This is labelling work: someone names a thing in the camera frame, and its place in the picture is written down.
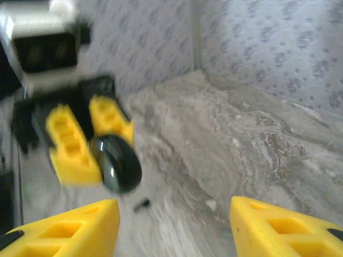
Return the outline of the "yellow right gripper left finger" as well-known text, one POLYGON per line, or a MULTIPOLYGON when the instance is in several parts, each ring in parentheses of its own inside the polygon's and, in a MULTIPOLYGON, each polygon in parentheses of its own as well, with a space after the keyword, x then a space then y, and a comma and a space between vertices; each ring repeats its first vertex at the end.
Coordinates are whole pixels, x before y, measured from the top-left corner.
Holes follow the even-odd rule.
POLYGON ((117 200, 101 200, 1 235, 1 256, 114 256, 119 226, 117 200))

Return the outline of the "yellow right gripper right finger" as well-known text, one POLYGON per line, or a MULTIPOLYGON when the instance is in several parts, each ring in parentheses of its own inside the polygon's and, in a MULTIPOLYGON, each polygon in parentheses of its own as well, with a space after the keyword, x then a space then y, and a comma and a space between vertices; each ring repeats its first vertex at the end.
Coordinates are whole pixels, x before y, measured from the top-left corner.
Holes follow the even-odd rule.
POLYGON ((238 256, 342 256, 342 227, 244 196, 230 203, 238 256))

